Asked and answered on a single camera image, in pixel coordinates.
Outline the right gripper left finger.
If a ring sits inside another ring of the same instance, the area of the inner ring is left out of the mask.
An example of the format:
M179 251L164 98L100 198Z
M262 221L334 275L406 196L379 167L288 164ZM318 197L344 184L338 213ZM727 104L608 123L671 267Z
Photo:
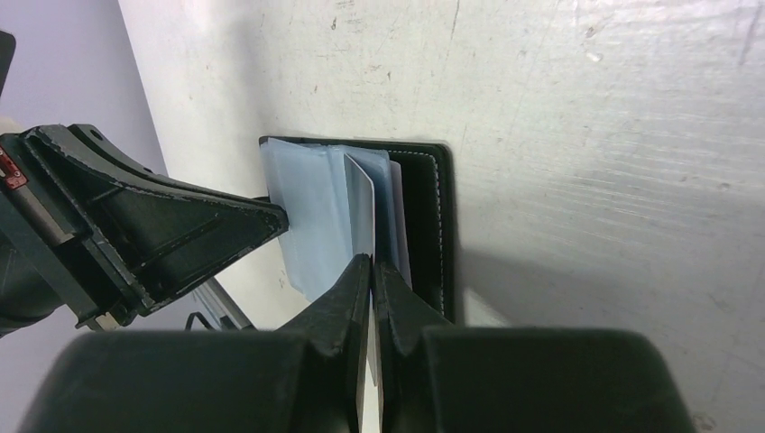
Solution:
M89 333L59 356L23 432L357 432L355 303L372 261L273 331Z

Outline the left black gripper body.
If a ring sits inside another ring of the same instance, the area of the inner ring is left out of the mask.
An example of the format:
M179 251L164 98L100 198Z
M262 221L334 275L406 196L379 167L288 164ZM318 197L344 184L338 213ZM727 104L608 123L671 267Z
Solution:
M147 167L95 128L32 128L1 137L1 331L69 308L79 327L127 326L150 312L129 232Z

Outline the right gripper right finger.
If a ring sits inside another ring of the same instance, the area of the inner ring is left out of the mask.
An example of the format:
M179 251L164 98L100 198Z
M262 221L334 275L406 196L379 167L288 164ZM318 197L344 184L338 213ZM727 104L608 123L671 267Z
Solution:
M622 330L460 327L373 269L384 432L691 432L670 371Z

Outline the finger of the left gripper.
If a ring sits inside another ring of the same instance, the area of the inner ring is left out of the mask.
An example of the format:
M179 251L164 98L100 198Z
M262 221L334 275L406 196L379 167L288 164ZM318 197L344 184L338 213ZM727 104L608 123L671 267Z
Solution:
M149 315L288 228L268 199L155 173L90 124L33 127L23 148L64 219L55 254L101 291L102 309Z

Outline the black leather card holder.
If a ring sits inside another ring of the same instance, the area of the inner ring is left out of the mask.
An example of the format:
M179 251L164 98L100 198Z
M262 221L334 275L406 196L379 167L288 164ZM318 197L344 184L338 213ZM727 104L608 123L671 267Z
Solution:
M444 318L455 313L452 159L439 143L264 136L291 286L316 300L353 256L391 264Z

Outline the black credit card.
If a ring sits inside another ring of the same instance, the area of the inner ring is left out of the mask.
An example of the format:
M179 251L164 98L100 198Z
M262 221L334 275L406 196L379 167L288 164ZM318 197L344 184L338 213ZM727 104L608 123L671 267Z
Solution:
M351 241L353 256L365 254L370 261L375 252L375 210L373 181L363 167L350 155L344 157L346 186L348 192ZM369 268L361 287L360 296L355 303L355 324L358 325L357 343L360 353L356 373L355 409L358 431L362 431L364 421L364 386L369 325Z

